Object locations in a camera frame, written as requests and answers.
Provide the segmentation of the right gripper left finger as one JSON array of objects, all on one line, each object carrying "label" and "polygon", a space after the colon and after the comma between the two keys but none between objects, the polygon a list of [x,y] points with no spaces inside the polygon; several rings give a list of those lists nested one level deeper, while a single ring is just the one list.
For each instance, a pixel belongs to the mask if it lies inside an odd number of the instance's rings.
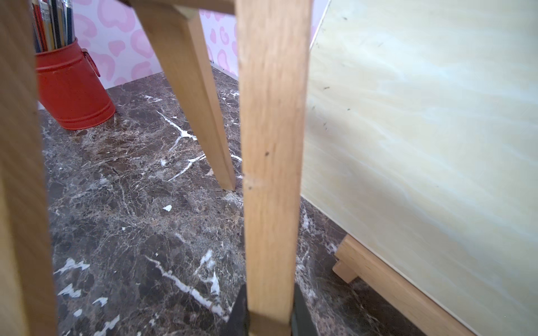
[{"label": "right gripper left finger", "polygon": [[247,286],[243,284],[234,302],[232,312],[221,336],[248,336],[249,310],[247,303]]}]

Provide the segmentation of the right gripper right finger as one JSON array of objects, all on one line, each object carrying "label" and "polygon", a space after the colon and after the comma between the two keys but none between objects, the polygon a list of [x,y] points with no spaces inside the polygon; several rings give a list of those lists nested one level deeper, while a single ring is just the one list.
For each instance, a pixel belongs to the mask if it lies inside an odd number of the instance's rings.
[{"label": "right gripper right finger", "polygon": [[301,288],[294,284],[294,306],[291,315],[291,335],[292,336],[318,336],[315,324]]}]

